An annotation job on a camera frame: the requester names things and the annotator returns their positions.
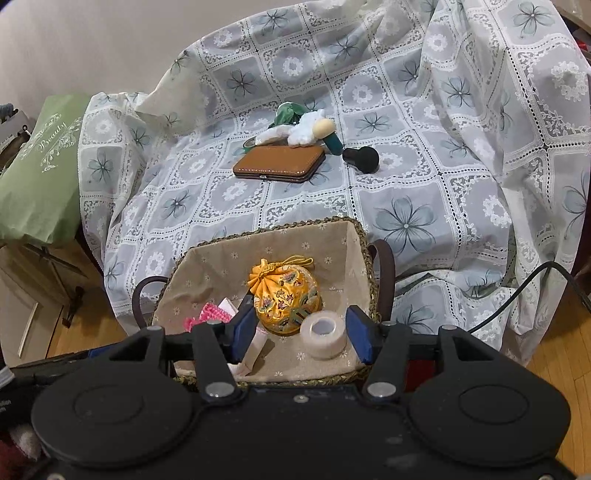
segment beige ball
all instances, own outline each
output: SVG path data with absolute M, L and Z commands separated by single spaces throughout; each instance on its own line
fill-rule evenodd
M 330 134 L 335 133 L 336 125 L 330 118 L 321 118 L 317 120 L 312 126 L 312 133 L 318 139 L 326 138 Z

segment beige fabric lining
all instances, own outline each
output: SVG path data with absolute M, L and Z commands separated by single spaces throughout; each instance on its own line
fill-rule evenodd
M 164 326 L 169 334 L 181 333 L 183 320 L 198 316 L 208 301 L 218 304 L 227 297 L 238 306 L 247 292 L 248 274 L 261 258 L 282 261 L 297 254 L 314 259 L 311 273 L 318 282 L 324 310 L 344 316 L 349 305 L 357 304 L 375 316 L 373 276 L 367 269 L 369 254 L 358 229 L 358 223 L 339 219 L 194 247 L 164 290 L 154 323 Z M 179 362 L 179 367 L 193 369 L 188 362 Z M 294 382 L 347 374 L 362 367 L 350 343 L 335 359 L 318 361 L 305 352 L 299 334 L 281 337 L 269 333 L 252 373 L 237 380 Z

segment gold tassel cord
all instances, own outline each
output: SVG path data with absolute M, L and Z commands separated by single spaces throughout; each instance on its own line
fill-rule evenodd
M 282 267 L 283 265 L 299 265 L 301 267 L 307 267 L 308 265 L 312 265 L 314 263 L 314 259 L 306 258 L 302 255 L 292 255 L 289 258 L 286 258 L 283 262 L 273 262 L 267 265 L 263 264 L 263 260 L 261 260 L 261 271 L 258 274 L 258 279 L 261 280 L 263 277 L 268 275 L 269 273 L 275 271 L 277 268 Z
M 267 275 L 273 273 L 277 268 L 284 265 L 299 265 L 301 267 L 311 267 L 314 264 L 313 258 L 307 258 L 302 255 L 292 255 L 286 258 L 283 262 L 269 263 L 266 258 L 261 258 L 261 264 L 252 269 L 248 287 L 252 294 L 256 293 L 256 289 L 260 281 Z

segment white fluffy toy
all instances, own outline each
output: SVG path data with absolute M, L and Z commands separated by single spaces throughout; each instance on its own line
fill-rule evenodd
M 326 119 L 322 109 L 304 113 L 300 118 L 300 122 L 295 125 L 277 125 L 258 134 L 255 145 L 268 145 L 284 138 L 287 139 L 287 144 L 290 147 L 314 145 L 319 139 L 314 135 L 313 127 L 321 119 Z

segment pink crochet item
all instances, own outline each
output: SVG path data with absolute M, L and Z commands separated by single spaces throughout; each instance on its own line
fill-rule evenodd
M 229 313 L 224 312 L 217 305 L 206 303 L 199 314 L 199 318 L 187 317 L 183 322 L 183 326 L 186 332 L 190 332 L 193 325 L 199 325 L 208 320 L 221 320 L 223 323 L 228 323 L 232 320 L 232 316 Z

